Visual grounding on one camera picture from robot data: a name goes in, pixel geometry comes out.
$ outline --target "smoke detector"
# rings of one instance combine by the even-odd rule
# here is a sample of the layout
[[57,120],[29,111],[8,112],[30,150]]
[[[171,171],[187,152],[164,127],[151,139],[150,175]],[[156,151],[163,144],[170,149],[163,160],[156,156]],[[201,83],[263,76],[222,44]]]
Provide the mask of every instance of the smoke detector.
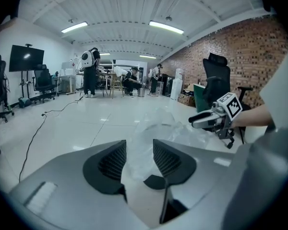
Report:
[[168,16],[165,18],[166,21],[172,21],[172,17]]

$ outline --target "wooden chair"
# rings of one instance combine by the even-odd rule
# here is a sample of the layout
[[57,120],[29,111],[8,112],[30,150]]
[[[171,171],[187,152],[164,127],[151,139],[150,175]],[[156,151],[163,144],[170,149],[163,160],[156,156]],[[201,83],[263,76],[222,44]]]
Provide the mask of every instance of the wooden chair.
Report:
[[115,73],[112,74],[112,81],[111,81],[111,88],[110,88],[110,96],[112,93],[112,99],[114,96],[114,90],[115,89],[120,89],[121,93],[123,94],[124,97],[124,90],[123,90],[123,85],[121,83],[121,77],[118,77]]

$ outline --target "black pants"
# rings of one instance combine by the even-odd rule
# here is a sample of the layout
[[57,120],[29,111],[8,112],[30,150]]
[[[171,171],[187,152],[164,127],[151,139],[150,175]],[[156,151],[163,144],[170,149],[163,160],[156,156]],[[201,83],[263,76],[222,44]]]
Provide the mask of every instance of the black pants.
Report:
[[133,89],[139,90],[141,85],[137,82],[131,82],[129,80],[124,81],[124,86],[127,88],[128,92],[132,92]]
[[96,85],[96,68],[94,66],[85,68],[83,76],[84,94],[87,94],[88,90],[91,91],[91,94],[95,94],[95,85]]
[[150,89],[150,92],[153,94],[156,92],[156,87],[157,87],[157,79],[155,78],[151,78],[152,80],[152,86],[151,86],[151,89]]

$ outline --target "metal bucket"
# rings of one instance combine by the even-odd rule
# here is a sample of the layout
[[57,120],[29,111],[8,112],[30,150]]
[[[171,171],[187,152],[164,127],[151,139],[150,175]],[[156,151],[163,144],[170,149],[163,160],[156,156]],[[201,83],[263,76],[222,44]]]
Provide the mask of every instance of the metal bucket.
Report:
[[145,95],[145,89],[140,88],[139,92],[138,92],[138,96],[139,97],[144,97],[144,95]]

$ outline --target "white machine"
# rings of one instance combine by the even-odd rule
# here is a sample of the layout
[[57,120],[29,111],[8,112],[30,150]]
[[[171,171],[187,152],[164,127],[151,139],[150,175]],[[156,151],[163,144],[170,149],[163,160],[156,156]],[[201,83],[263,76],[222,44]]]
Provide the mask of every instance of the white machine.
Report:
[[93,55],[94,51],[95,51],[95,49],[92,51],[87,50],[87,51],[83,52],[83,54],[81,56],[81,59],[82,59],[81,65],[83,68],[91,67],[92,65],[95,64],[97,59],[94,59],[94,55]]
[[210,129],[216,132],[219,139],[230,139],[227,148],[234,143],[234,132],[229,131],[232,121],[242,111],[241,103],[235,93],[227,93],[213,102],[210,110],[202,111],[190,117],[189,122],[194,128]]
[[174,79],[171,91],[171,99],[178,100],[179,94],[181,93],[182,88],[182,80],[181,79]]

